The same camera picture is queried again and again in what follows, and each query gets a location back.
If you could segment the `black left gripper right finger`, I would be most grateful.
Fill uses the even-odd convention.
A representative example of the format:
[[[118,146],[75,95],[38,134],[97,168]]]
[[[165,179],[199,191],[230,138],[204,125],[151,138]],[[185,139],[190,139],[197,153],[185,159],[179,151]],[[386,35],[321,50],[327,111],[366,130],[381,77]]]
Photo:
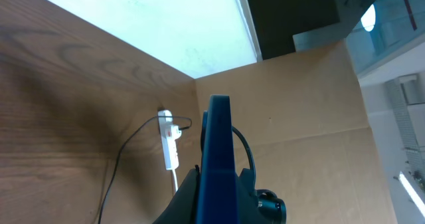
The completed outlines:
[[[243,169],[240,175],[236,177],[240,224],[263,224],[266,222],[266,219],[258,210],[254,181],[254,174],[250,169]]]

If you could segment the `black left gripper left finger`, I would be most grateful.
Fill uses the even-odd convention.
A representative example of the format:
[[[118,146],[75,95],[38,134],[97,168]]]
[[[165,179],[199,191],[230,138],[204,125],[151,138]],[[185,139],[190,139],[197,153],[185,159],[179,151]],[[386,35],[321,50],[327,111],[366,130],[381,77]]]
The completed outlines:
[[[200,168],[190,169],[164,212],[153,224],[195,224],[199,196]]]

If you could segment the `blue Galaxy smartphone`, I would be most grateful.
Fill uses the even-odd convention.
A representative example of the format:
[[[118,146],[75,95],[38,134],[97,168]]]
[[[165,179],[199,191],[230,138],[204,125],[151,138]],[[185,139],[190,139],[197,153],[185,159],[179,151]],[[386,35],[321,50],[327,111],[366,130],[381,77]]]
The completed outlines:
[[[203,114],[197,223],[239,223],[230,97],[212,95]]]

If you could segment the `white power strip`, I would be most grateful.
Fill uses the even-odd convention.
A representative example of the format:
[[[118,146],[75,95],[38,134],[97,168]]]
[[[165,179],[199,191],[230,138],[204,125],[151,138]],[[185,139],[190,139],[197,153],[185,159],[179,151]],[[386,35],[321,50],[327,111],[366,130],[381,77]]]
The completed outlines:
[[[176,170],[179,167],[176,140],[182,135],[178,125],[173,123],[169,110],[158,111],[159,131],[163,147],[166,170]]]

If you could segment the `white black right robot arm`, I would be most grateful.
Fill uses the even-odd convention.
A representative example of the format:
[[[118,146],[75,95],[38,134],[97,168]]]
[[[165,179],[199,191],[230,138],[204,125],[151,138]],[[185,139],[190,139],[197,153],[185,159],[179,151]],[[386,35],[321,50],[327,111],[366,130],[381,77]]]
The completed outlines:
[[[268,189],[254,189],[253,171],[244,168],[238,177],[238,212],[241,223],[285,224],[286,204]]]

